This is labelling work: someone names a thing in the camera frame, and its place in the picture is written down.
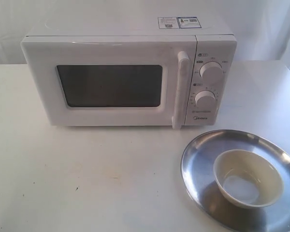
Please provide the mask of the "lower white control knob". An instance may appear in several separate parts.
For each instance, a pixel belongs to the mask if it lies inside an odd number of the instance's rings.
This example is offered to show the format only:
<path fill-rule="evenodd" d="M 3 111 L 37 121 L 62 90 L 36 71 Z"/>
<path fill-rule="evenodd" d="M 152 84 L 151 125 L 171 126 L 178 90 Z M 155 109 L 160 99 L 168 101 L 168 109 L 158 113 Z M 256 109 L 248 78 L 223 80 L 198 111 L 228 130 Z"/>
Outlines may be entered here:
<path fill-rule="evenodd" d="M 194 97 L 196 106 L 201 110 L 212 110 L 216 107 L 216 98 L 213 92 L 204 90 Z"/>

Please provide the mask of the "beige ceramic bowl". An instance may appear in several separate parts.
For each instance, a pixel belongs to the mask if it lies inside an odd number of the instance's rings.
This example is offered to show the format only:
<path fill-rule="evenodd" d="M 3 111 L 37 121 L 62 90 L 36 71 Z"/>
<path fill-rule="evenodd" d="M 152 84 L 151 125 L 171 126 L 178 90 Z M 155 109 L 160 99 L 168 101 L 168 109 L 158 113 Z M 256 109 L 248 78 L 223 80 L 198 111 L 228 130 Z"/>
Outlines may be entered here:
<path fill-rule="evenodd" d="M 233 149 L 219 154 L 213 174 L 223 197 L 240 208 L 271 206 L 284 190 L 279 171 L 267 159 L 247 150 Z"/>

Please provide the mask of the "blue white label sticker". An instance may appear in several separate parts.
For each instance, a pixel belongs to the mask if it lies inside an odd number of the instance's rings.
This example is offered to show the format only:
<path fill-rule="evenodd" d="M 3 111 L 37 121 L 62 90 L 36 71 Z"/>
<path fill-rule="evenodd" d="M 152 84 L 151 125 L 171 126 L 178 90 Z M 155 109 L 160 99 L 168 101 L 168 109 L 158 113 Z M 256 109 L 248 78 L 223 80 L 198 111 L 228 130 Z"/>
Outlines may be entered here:
<path fill-rule="evenodd" d="M 201 29 L 196 16 L 158 17 L 159 29 Z"/>

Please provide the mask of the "round stainless steel plate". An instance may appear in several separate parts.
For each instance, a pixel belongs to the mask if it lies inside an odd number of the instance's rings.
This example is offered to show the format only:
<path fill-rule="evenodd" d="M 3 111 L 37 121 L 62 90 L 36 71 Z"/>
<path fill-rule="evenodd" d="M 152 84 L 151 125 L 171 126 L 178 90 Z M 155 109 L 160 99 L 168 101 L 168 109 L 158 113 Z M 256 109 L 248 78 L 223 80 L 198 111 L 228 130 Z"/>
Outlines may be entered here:
<path fill-rule="evenodd" d="M 284 190 L 276 203 L 261 209 L 244 209 L 222 195 L 213 165 L 220 153 L 232 149 L 255 152 L 279 171 Z M 270 141 L 240 130 L 203 133 L 185 148 L 181 175 L 190 198 L 222 227 L 234 232 L 290 232 L 290 155 Z"/>

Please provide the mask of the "white microwave door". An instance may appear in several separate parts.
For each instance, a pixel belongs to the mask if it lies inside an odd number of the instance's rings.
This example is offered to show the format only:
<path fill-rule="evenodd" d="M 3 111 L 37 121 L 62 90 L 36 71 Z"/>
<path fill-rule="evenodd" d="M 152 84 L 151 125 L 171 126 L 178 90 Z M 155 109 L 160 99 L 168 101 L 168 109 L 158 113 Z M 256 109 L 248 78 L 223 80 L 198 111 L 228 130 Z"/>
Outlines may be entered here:
<path fill-rule="evenodd" d="M 185 124 L 195 36 L 27 36 L 21 47 L 52 125 Z"/>

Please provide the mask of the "upper white control knob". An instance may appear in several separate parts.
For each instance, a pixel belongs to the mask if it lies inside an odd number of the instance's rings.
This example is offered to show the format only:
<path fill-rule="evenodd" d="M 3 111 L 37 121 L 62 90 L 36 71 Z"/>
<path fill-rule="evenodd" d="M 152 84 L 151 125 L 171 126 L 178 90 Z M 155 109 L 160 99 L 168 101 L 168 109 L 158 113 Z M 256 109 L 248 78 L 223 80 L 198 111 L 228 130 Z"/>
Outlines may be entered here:
<path fill-rule="evenodd" d="M 200 68 L 200 76 L 205 82 L 216 82 L 223 78 L 223 69 L 220 64 L 211 61 Z"/>

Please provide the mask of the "white microwave oven body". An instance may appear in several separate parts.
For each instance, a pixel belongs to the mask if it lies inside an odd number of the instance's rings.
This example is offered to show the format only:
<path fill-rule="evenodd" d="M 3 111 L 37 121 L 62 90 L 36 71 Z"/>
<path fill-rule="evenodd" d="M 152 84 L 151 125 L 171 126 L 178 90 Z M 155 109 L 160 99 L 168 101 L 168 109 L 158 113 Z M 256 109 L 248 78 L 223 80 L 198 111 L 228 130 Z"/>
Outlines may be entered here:
<path fill-rule="evenodd" d="M 159 29 L 158 17 L 99 16 L 93 19 L 55 16 L 38 24 L 27 36 L 185 36 L 196 37 L 197 48 L 193 62 L 191 83 L 183 126 L 213 125 L 223 96 L 226 79 L 236 49 L 236 39 L 224 26 L 201 29 Z M 205 82 L 200 68 L 208 62 L 217 62 L 223 69 L 223 78 Z M 201 110 L 196 106 L 197 93 L 208 90 L 214 93 L 216 107 Z"/>

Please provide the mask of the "white control knob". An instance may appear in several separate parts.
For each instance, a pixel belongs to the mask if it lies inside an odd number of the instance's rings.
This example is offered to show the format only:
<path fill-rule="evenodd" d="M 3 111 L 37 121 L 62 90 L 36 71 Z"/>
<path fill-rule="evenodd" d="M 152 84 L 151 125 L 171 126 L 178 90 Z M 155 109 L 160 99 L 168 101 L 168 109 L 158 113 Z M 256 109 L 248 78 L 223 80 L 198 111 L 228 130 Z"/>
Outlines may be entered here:
<path fill-rule="evenodd" d="M 205 82 L 216 82 L 223 78 L 223 69 L 220 64 L 211 61 L 200 68 L 200 76 Z"/>
<path fill-rule="evenodd" d="M 216 107 L 216 98 L 213 92 L 204 90 L 194 97 L 196 106 L 201 110 L 212 110 Z"/>

